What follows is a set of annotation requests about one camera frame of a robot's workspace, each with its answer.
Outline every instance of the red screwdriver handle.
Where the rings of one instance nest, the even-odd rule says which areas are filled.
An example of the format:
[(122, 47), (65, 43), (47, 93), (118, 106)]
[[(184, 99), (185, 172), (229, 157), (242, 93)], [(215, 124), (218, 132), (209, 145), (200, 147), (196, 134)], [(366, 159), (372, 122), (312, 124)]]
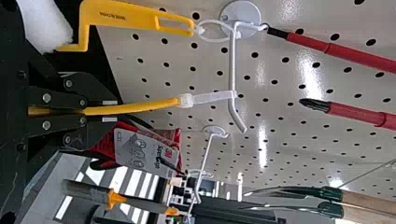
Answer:
[(374, 67), (383, 71), (396, 74), (396, 61), (369, 54), (356, 49), (350, 49), (341, 45), (326, 43), (314, 38), (294, 33), (288, 33), (286, 38), (289, 42), (305, 46), (307, 48), (316, 49), (333, 57), (359, 63), (366, 66)]
[(375, 127), (396, 131), (396, 116), (385, 112), (374, 112), (350, 105), (330, 102), (328, 114), (348, 119), (356, 119), (374, 124)]

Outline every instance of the red tool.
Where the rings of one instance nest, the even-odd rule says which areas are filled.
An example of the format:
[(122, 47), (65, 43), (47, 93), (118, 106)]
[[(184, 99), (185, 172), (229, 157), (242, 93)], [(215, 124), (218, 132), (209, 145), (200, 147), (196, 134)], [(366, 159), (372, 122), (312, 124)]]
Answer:
[(337, 44), (326, 43), (307, 36), (284, 32), (274, 28), (268, 29), (268, 35), (274, 35), (280, 38), (284, 38), (289, 42), (302, 45), (307, 48), (320, 50), (325, 54), (332, 55), (336, 58), (351, 61), (353, 63), (363, 64), (396, 74), (396, 61), (387, 58), (379, 57), (356, 49), (350, 49)]
[(335, 102), (324, 102), (313, 99), (301, 99), (300, 103), (314, 110), (347, 119), (356, 119), (374, 124), (375, 127), (396, 131), (396, 115), (385, 112), (374, 112), (350, 105), (341, 105)]

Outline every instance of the white metal hook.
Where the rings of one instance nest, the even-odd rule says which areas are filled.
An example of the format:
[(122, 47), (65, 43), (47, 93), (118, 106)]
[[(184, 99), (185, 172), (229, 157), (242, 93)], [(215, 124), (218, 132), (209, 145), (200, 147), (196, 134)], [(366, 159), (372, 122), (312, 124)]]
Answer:
[[(236, 67), (236, 62), (235, 62), (235, 48), (236, 48), (236, 30), (238, 29), (239, 26), (244, 26), (250, 29), (254, 29), (257, 31), (263, 31), (269, 28), (268, 24), (264, 23), (262, 25), (255, 25), (253, 23), (248, 23), (244, 21), (236, 21), (233, 24), (233, 31), (231, 32), (231, 38), (230, 38), (230, 61), (229, 61), (229, 90), (230, 91), (235, 91), (235, 67)], [(228, 111), (230, 112), (231, 117), (233, 118), (233, 121), (235, 122), (236, 126), (238, 129), (241, 131), (241, 133), (245, 133), (246, 130), (248, 129), (244, 121), (242, 121), (241, 117), (239, 114), (236, 112), (235, 108), (235, 99), (229, 99), (228, 100)]]
[(192, 207), (193, 207), (193, 205), (194, 205), (195, 199), (197, 200), (197, 203), (201, 203), (201, 197), (199, 196), (199, 192), (198, 192), (198, 191), (199, 191), (199, 188), (201, 187), (202, 173), (203, 173), (203, 171), (204, 171), (204, 169), (205, 169), (205, 164), (206, 164), (206, 160), (207, 160), (207, 155), (209, 154), (209, 150), (210, 150), (210, 146), (211, 146), (211, 144), (212, 144), (213, 138), (214, 138), (214, 137), (217, 137), (217, 138), (227, 138), (228, 135), (229, 135), (228, 133), (226, 133), (226, 132), (224, 131), (223, 128), (221, 128), (220, 126), (215, 126), (215, 125), (208, 125), (208, 126), (205, 126), (205, 127), (202, 129), (202, 132), (205, 133), (205, 134), (209, 134), (209, 140), (207, 141), (207, 144), (206, 144), (206, 152), (205, 152), (205, 155), (204, 155), (204, 159), (202, 160), (201, 169), (200, 169), (200, 172), (199, 172), (199, 174), (198, 174), (198, 178), (197, 178), (197, 180), (196, 180), (196, 182), (195, 182), (194, 193), (193, 193), (192, 201), (191, 201), (191, 204), (190, 204), (188, 216), (191, 214)]

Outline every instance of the pegboard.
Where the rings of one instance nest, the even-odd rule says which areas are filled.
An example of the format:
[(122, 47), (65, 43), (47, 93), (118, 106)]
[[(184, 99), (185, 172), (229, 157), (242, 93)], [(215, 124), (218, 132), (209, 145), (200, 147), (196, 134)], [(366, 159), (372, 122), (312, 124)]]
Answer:
[[(200, 20), (217, 19), (229, 1), (130, 1)], [(396, 59), (392, 0), (253, 1), (272, 27)], [(100, 27), (125, 103), (228, 89), (228, 42), (213, 44), (139, 30)], [(210, 37), (223, 37), (214, 26)], [(327, 116), (301, 106), (309, 97), (396, 113), (396, 75), (334, 59), (265, 32), (237, 41), (236, 107), (248, 126), (241, 134), (227, 103), (138, 114), (156, 128), (180, 127), (185, 168), (198, 168), (208, 124), (230, 137), (215, 139), (206, 169), (219, 181), (256, 189), (299, 185), (338, 187), (396, 158), (396, 133)], [(384, 168), (345, 189), (396, 200), (396, 172)]]

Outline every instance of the bolt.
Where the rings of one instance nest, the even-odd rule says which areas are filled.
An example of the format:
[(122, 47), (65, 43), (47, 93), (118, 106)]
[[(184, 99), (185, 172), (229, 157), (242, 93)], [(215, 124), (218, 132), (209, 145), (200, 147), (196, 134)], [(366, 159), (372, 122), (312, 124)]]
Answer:
[(79, 119), (79, 122), (80, 122), (81, 124), (84, 124), (85, 122), (87, 122), (87, 118), (82, 117), (81, 119)]
[(72, 142), (72, 137), (70, 137), (70, 135), (67, 135), (67, 136), (64, 138), (64, 142), (65, 142), (66, 144), (70, 144), (70, 143)]
[(220, 19), (222, 21), (227, 21), (228, 20), (228, 16), (227, 15), (222, 15), (222, 16), (220, 16)]
[(48, 129), (50, 129), (50, 122), (48, 121), (48, 120), (45, 120), (44, 122), (43, 122), (43, 129), (44, 130), (48, 130)]
[(49, 94), (49, 93), (44, 93), (44, 95), (43, 95), (43, 101), (47, 104), (47, 103), (50, 102), (50, 100), (51, 100), (50, 94)]
[(18, 78), (25, 79), (27, 77), (26, 73), (22, 70), (18, 71)]
[(24, 143), (17, 144), (17, 151), (23, 152), (26, 149), (26, 145)]
[(66, 87), (67, 88), (70, 88), (70, 87), (72, 87), (73, 86), (73, 81), (72, 80), (66, 80)]
[(86, 103), (85, 103), (85, 100), (80, 100), (80, 101), (79, 101), (79, 104), (82, 105), (82, 106), (84, 106), (84, 105), (86, 104)]

